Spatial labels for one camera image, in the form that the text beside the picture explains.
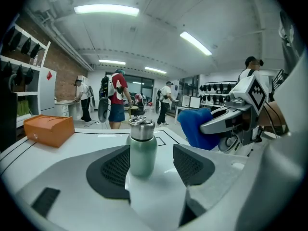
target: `white shirt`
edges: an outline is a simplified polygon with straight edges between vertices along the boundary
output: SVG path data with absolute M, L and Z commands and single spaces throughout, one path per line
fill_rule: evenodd
M 79 92 L 83 92 L 80 100 L 84 100 L 88 98 L 88 86 L 85 83 L 81 83 L 79 87 Z
M 245 69 L 241 74 L 240 74 L 240 80 L 243 78 L 246 78 L 249 74 L 251 69 L 247 68 Z M 256 79 L 258 80 L 258 82 L 260 83 L 260 85 L 262 86 L 263 90 L 265 91 L 266 95 L 267 95 L 267 100 L 269 98 L 269 87 L 267 86 L 267 84 L 263 81 L 261 74 L 259 73 L 259 71 L 255 70 L 252 75 L 254 75 L 256 77 Z
M 162 95 L 167 95 L 167 93 L 171 94 L 171 88 L 169 86 L 164 86 L 162 88 Z M 165 99 L 163 98 L 162 103 L 168 103 L 168 104 L 172 104 L 171 100 L 169 98 Z

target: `red shirt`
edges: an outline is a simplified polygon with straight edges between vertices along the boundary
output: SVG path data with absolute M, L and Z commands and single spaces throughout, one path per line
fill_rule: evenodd
M 114 88 L 116 89 L 117 86 L 121 86 L 122 88 L 128 87 L 127 82 L 122 74 L 117 74 L 112 77 L 112 83 L 114 85 Z M 116 91 L 112 97 L 109 97 L 111 104 L 123 104 L 123 99 L 119 99 L 121 95 Z

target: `blue object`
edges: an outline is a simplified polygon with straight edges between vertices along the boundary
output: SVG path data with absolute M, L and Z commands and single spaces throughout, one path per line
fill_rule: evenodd
M 178 121 L 191 146 L 204 150 L 212 150 L 218 145 L 220 138 L 217 134 L 203 134 L 199 129 L 200 125 L 212 119 L 211 111 L 207 108 L 181 111 L 178 116 Z
M 124 105 L 112 103 L 110 107 L 110 114 L 108 120 L 110 122 L 125 121 Z

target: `ceiling light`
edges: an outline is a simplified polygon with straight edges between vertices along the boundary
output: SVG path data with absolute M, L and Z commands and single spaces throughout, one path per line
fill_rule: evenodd
M 159 69 L 155 69 L 155 68 L 151 68 L 151 67 L 145 67 L 145 69 L 147 70 L 151 70 L 154 72 L 158 72 L 158 73 L 162 73 L 162 74 L 166 74 L 167 72 L 163 71 L 163 70 L 159 70 Z
M 191 44 L 193 44 L 195 47 L 197 47 L 199 50 L 201 50 L 205 55 L 210 56 L 212 53 L 198 40 L 196 40 L 192 35 L 190 35 L 187 32 L 183 32 L 180 34 L 180 37 L 187 40 Z
M 91 4 L 74 7 L 75 13 L 121 13 L 137 16 L 139 9 L 116 4 Z
M 111 60 L 101 60 L 99 59 L 100 63 L 104 63 L 104 64 L 119 64 L 119 65 L 125 65 L 125 62 L 119 62 L 119 61 L 111 61 Z

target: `green water bottle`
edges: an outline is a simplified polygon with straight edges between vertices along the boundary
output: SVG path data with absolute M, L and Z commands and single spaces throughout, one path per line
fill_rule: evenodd
M 147 120 L 146 116 L 137 116 L 129 120 L 129 125 L 130 135 L 126 144 L 130 145 L 130 172 L 147 178 L 154 169 L 156 158 L 155 122 Z

